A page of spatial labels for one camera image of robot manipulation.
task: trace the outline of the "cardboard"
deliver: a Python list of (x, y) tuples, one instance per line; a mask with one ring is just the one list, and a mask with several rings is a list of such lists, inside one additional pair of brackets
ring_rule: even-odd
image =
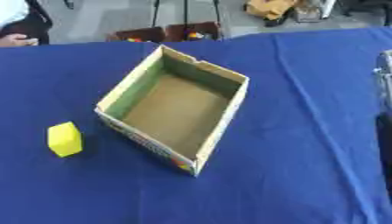
[(269, 20), (280, 18), (298, 0), (250, 0), (247, 3), (246, 12), (267, 18)]
[(110, 127), (197, 176), (245, 97), (249, 78), (161, 45), (100, 102)]

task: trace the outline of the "yellow block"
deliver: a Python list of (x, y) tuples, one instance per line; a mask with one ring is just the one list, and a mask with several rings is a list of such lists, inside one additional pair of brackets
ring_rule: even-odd
[(47, 144), (54, 153), (64, 158), (82, 151), (81, 133), (72, 122), (64, 122), (48, 129)]

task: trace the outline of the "floor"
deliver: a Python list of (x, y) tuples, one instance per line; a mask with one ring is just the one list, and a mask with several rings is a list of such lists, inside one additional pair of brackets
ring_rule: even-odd
[[(149, 27), (152, 20), (154, 0), (74, 0), (75, 9), (69, 10), (62, 0), (39, 0), (54, 20), (51, 29), (52, 43), (103, 41), (115, 31)], [(339, 28), (359, 28), (382, 25), (379, 11), (354, 13), (352, 17), (341, 15), (341, 8), (335, 5), (330, 18), (319, 23), (299, 24), (292, 20), (286, 24), (266, 28), (263, 20), (242, 11), (246, 0), (220, 1), (222, 30), (225, 37), (237, 37), (257, 32), (294, 32)], [(180, 24), (183, 21), (183, 1), (161, 0), (157, 25)], [(189, 1), (192, 22), (214, 21), (216, 19), (212, 0)]]

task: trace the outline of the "metal part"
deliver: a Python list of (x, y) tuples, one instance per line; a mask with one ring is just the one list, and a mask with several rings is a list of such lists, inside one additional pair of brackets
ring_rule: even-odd
[(392, 116), (392, 51), (386, 51), (377, 58), (374, 75), (378, 84), (381, 110)]

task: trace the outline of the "tripod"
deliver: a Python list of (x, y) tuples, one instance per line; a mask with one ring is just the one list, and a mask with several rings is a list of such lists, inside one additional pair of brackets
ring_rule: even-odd
[[(188, 2), (189, 0), (184, 0), (184, 34), (186, 35), (186, 31), (188, 29)], [(154, 3), (154, 17), (152, 19), (152, 25), (151, 27), (155, 27), (157, 24), (157, 15), (158, 15), (158, 10), (160, 6), (161, 1), (160, 0), (155, 0)], [(215, 14), (216, 14), (216, 21), (219, 27), (221, 27), (221, 14), (219, 11), (219, 0), (213, 0), (213, 6), (215, 8)]]

